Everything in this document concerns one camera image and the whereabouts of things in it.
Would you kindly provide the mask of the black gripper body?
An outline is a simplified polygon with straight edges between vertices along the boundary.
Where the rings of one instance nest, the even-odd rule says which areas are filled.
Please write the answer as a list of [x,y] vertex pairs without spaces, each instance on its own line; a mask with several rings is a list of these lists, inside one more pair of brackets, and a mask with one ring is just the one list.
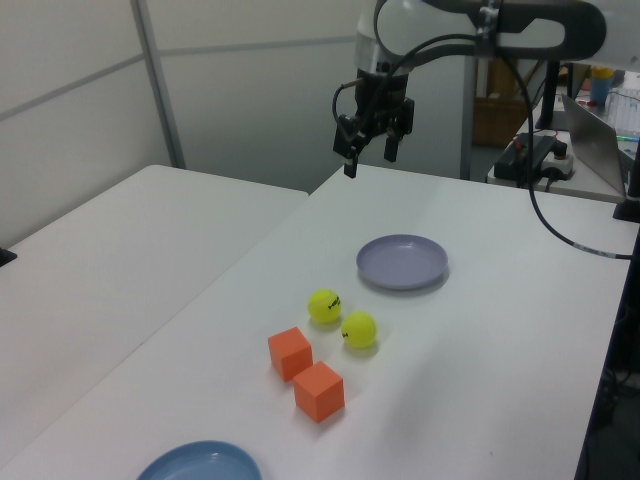
[[408,75],[378,75],[357,71],[355,100],[358,130],[362,134],[409,133]]

